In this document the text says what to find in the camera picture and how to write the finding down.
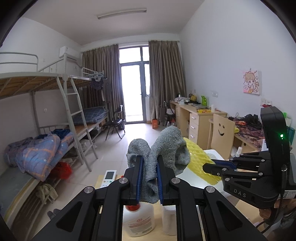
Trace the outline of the person's right hand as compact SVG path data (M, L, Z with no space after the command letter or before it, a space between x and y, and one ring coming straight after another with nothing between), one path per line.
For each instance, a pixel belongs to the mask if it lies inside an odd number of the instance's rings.
M281 203L281 211L283 211L284 214L291 213L293 210L295 210L295 203L296 203L296 199L283 199L282 203ZM276 203L274 204L274 208L275 209L280 208L280 201L279 200L276 201ZM263 219L268 219L271 215L271 210L270 209L260 209L259 215Z

